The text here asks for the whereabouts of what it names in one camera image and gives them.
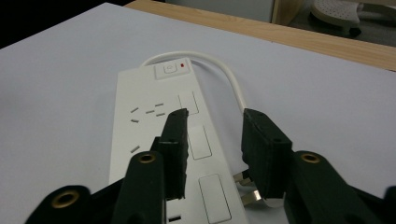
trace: wooden table edge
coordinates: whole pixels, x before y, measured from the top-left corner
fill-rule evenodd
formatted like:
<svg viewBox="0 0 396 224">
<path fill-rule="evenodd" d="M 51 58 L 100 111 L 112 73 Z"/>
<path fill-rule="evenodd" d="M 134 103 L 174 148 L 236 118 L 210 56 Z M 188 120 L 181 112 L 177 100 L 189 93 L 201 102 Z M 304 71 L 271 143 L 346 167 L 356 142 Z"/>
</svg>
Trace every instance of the wooden table edge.
<svg viewBox="0 0 396 224">
<path fill-rule="evenodd" d="M 136 0 L 125 7 L 396 71 L 394 47 L 149 0 Z"/>
</svg>

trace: white table surface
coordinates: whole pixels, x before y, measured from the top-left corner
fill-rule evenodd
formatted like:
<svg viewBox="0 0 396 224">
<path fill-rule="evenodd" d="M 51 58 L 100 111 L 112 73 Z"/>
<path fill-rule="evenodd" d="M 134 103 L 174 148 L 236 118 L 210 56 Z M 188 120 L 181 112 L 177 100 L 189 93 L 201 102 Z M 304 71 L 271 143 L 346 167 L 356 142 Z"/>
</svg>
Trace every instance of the white table surface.
<svg viewBox="0 0 396 224">
<path fill-rule="evenodd" d="M 382 197 L 396 183 L 396 74 L 243 35 L 103 4 L 0 50 L 0 217 L 23 223 L 65 185 L 108 181 L 117 73 L 174 50 L 197 50 L 235 72 L 247 106 L 293 149 L 325 156 L 352 186 Z M 231 172 L 242 117 L 219 69 L 194 66 Z M 251 223 L 287 223 L 247 207 Z"/>
</svg>

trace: floor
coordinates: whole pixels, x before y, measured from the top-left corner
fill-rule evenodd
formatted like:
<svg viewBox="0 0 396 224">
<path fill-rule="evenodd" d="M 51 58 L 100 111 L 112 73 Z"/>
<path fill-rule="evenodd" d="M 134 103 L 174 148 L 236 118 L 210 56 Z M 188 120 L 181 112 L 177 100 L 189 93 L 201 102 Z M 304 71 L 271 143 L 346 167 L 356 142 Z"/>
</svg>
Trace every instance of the floor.
<svg viewBox="0 0 396 224">
<path fill-rule="evenodd" d="M 310 16 L 313 1 L 304 1 L 300 12 L 289 24 L 290 27 L 396 47 L 396 21 L 391 18 L 371 12 L 359 12 L 361 34 L 352 37 L 342 28 Z"/>
</svg>

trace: white power cord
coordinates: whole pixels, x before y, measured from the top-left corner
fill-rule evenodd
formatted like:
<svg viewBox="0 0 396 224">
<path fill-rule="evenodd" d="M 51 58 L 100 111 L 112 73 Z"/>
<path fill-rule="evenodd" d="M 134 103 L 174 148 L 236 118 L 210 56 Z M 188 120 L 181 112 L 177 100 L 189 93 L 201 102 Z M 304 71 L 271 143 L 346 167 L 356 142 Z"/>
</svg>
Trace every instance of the white power cord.
<svg viewBox="0 0 396 224">
<path fill-rule="evenodd" d="M 221 69 L 221 71 L 224 72 L 224 74 L 227 76 L 228 80 L 231 83 L 231 86 L 233 88 L 233 93 L 235 94 L 236 101 L 238 102 L 238 105 L 239 105 L 239 109 L 241 110 L 242 114 L 244 113 L 245 108 L 247 108 L 247 104 L 245 102 L 241 88 L 239 87 L 238 81 L 236 80 L 235 75 L 233 74 L 233 71 L 225 63 L 214 58 L 211 55 L 204 54 L 201 52 L 196 52 L 196 51 L 174 51 L 174 52 L 168 52 L 168 53 L 159 54 L 154 57 L 151 57 L 151 58 L 145 60 L 141 64 L 141 66 L 147 66 L 150 64 L 160 63 L 160 62 L 174 60 L 174 59 L 183 58 L 183 57 L 188 57 L 191 60 L 194 60 L 194 59 L 204 60 L 209 63 L 213 63 L 215 66 L 217 66 L 219 69 Z"/>
</svg>

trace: power strip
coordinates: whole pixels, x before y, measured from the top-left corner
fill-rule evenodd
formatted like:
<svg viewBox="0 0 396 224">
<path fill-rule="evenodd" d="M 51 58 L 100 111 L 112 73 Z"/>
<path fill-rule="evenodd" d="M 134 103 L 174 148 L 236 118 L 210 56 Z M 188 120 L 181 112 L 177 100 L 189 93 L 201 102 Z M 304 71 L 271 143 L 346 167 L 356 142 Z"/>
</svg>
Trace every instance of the power strip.
<svg viewBox="0 0 396 224">
<path fill-rule="evenodd" d="M 180 108 L 189 110 L 186 198 L 167 202 L 167 222 L 248 223 L 188 58 L 119 73 L 110 184 L 125 176 L 135 153 L 150 149 L 168 114 Z"/>
</svg>

